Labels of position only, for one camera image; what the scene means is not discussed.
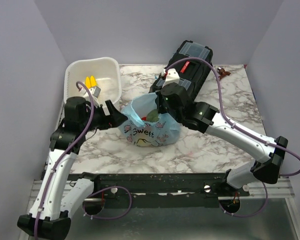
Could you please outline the light blue plastic bag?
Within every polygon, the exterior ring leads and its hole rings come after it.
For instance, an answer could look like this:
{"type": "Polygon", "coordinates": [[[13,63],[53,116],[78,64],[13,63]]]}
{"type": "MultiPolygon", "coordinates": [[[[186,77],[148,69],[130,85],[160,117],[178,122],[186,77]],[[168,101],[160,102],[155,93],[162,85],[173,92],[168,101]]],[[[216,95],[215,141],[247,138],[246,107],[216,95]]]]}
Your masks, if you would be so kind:
{"type": "Polygon", "coordinates": [[[127,121],[119,130],[129,143],[138,147],[161,147],[174,144],[180,137],[181,126],[168,113],[161,114],[158,122],[143,121],[148,113],[157,109],[157,95],[147,93],[134,98],[122,108],[127,121]]]}

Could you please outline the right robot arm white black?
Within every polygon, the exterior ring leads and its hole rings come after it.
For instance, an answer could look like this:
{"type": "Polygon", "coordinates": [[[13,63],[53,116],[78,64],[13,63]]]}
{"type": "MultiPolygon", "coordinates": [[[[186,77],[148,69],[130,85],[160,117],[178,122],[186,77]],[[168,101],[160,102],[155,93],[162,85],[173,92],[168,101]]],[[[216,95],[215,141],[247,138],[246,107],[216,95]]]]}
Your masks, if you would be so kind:
{"type": "Polygon", "coordinates": [[[277,183],[285,157],[284,148],[288,144],[286,138],[261,136],[230,122],[216,107],[193,101],[187,90],[174,82],[156,91],[156,95],[160,113],[168,113],[184,127],[220,138],[253,157],[251,162],[226,171],[220,183],[224,195],[231,196],[244,185],[256,181],[277,183]]]}

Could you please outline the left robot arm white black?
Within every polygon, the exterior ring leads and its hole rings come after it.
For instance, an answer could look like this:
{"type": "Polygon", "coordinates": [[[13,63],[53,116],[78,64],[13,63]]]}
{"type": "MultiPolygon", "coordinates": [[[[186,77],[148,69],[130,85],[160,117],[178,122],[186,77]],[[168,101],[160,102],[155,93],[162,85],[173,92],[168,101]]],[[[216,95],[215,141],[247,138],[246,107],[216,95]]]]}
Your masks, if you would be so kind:
{"type": "Polygon", "coordinates": [[[97,197],[101,185],[96,177],[83,177],[67,194],[64,189],[70,170],[92,130],[117,128],[128,118],[110,100],[109,114],[102,106],[94,106],[80,96],[70,97],[64,105],[64,118],[50,137],[47,169],[33,206],[21,215],[17,226],[35,239],[64,240],[71,227],[72,217],[89,196],[97,197]]]}

